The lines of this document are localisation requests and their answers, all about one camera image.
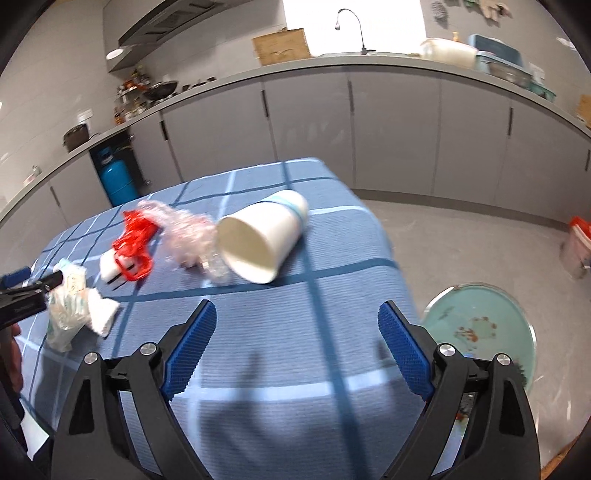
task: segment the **range hood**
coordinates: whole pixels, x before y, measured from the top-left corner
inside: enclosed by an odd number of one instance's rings
[[[110,72],[132,67],[162,43],[197,23],[250,0],[110,0],[103,9],[105,55]]]
[[[120,46],[159,43],[174,30],[225,5],[212,0],[165,0],[133,25],[120,39]]]

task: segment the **gray floor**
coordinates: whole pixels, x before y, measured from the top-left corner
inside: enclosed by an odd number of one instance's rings
[[[477,213],[365,202],[382,222],[420,313],[445,288],[496,285],[524,308],[538,340],[529,394],[545,465],[591,413],[591,279],[558,260],[566,233]]]

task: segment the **cabinet handle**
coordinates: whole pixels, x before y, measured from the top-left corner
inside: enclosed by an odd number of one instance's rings
[[[349,89],[349,109],[351,113],[355,113],[355,101],[353,100],[353,84],[351,80],[347,80],[347,88]]]
[[[261,90],[261,97],[262,106],[265,109],[265,116],[269,118],[269,105],[267,105],[267,92],[265,90]]]
[[[168,132],[166,131],[166,125],[164,124],[164,120],[160,121],[160,128],[162,129],[162,135],[166,141],[168,141]]]
[[[507,137],[511,136],[513,131],[513,107],[509,108],[509,129],[507,130]]]
[[[53,189],[53,187],[51,185],[49,185],[49,191],[51,192],[51,194],[53,195],[54,200],[57,203],[57,206],[61,208],[61,203],[60,201],[57,199],[57,195],[56,195],[56,191]]]

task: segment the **metal screw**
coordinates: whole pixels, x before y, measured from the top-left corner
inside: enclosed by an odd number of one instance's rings
[[[439,352],[443,356],[452,356],[456,353],[456,349],[448,343],[444,343],[441,347],[439,347]]]
[[[511,357],[505,353],[500,353],[496,357],[496,361],[499,362],[501,365],[509,365],[511,363]]]
[[[87,353],[86,356],[84,357],[84,363],[92,365],[98,359],[99,359],[99,356],[96,353],[90,352],[90,353]]]
[[[155,351],[156,345],[154,345],[153,343],[145,343],[139,349],[139,352],[142,355],[152,355],[152,353],[154,353]]]

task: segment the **table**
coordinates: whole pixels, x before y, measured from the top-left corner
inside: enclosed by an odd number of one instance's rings
[[[68,258],[87,268],[89,286],[121,308],[106,339],[83,328],[68,353],[45,345],[47,312],[21,323],[22,396],[33,415],[55,429],[84,354],[129,355],[159,341],[209,299],[217,329],[171,406],[214,479],[379,478],[424,403],[409,391],[378,331],[385,300],[394,300],[411,322],[418,317],[375,216],[312,158],[204,177],[149,197],[219,219],[285,188],[308,200],[309,225],[269,285],[237,276],[214,285],[198,270],[167,260],[158,235],[150,245],[154,270],[145,281],[115,290],[106,285],[99,257],[123,232],[121,213],[137,202],[52,240],[34,278]],[[123,403],[138,456],[157,471],[130,394]]]

